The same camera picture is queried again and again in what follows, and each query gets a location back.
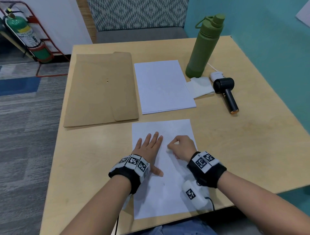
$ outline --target person's right hand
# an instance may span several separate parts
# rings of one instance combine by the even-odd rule
[[[187,162],[189,162],[194,153],[197,152],[194,141],[192,141],[187,135],[177,135],[167,147],[173,151],[173,154],[177,159]]]

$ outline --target sheet of paper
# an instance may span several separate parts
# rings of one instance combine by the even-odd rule
[[[134,194],[134,219],[195,211],[182,191],[182,184],[186,180],[194,180],[194,177],[186,168],[185,161],[177,160],[166,151],[167,145],[177,135],[188,135],[195,142],[190,120],[133,123],[132,147],[139,138],[144,140],[148,133],[153,135],[156,131],[164,138],[155,166],[164,172],[164,176],[149,174],[140,185]]]
[[[310,27],[310,1],[297,13],[297,19]]]
[[[196,107],[177,60],[135,64],[142,114]]]
[[[193,99],[202,95],[214,93],[213,86],[208,77],[191,78],[191,81],[187,82],[185,85]]]

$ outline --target person's right arm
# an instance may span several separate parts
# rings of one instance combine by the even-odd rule
[[[186,135],[177,136],[169,145],[176,158],[189,162],[197,151]],[[217,188],[266,234],[310,234],[310,217],[256,184],[225,171]]]

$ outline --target fire extinguisher label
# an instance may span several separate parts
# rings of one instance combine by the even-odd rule
[[[17,36],[26,44],[27,47],[36,47],[40,44],[41,40],[35,34],[32,28],[27,25],[23,29],[18,30]]]

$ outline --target person's left arm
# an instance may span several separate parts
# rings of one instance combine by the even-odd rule
[[[152,140],[151,134],[148,134],[144,143],[142,144],[140,138],[132,151],[132,154],[139,155],[150,163],[151,172],[159,176],[163,176],[163,172],[154,166],[154,162],[162,139],[162,136],[158,138],[158,132],[154,134]],[[128,178],[122,175],[113,176],[60,235],[110,235],[130,191],[131,183]]]

